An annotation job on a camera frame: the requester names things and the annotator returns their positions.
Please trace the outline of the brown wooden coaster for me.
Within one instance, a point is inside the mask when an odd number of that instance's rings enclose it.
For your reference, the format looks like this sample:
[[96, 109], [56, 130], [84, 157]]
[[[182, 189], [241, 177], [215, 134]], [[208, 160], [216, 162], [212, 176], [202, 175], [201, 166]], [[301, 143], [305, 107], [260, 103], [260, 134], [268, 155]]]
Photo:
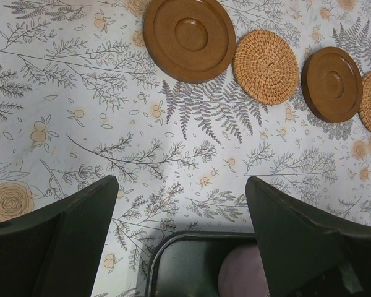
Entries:
[[306, 60], [301, 88], [307, 106], [322, 121], [345, 122], [359, 111], [363, 93], [360, 70], [340, 48], [324, 47]]
[[229, 67], [236, 49], [233, 24], [218, 1], [152, 1], [143, 37], [156, 65], [187, 83], [218, 77]]

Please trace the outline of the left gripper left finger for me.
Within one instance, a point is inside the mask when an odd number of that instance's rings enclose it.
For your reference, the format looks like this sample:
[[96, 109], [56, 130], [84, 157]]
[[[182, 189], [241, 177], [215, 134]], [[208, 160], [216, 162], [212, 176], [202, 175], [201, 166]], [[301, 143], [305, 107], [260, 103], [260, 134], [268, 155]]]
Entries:
[[118, 189], [106, 176], [0, 223], [0, 296], [90, 296]]

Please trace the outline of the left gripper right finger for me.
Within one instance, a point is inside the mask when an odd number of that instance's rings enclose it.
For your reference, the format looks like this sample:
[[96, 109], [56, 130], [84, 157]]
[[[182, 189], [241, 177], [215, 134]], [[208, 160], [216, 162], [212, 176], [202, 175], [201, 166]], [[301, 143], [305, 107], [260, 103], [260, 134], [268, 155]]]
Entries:
[[245, 193], [271, 296], [371, 296], [371, 226], [336, 217], [256, 176]]

